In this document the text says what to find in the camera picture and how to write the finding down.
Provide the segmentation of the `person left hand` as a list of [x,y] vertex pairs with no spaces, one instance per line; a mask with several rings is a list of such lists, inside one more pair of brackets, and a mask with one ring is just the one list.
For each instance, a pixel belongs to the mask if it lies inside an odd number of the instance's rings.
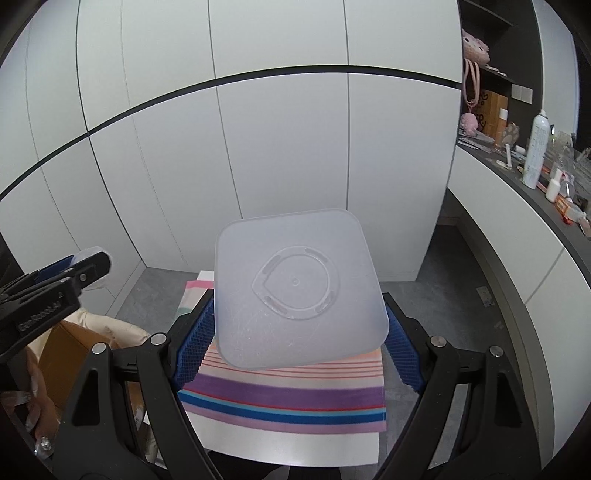
[[7,415],[12,416],[17,407],[26,406],[25,430],[35,437],[34,454],[40,460],[47,460],[54,452],[54,441],[59,428],[57,412],[47,394],[46,383],[34,352],[26,347],[17,354],[18,365],[25,361],[27,388],[10,387],[1,392],[1,405]]

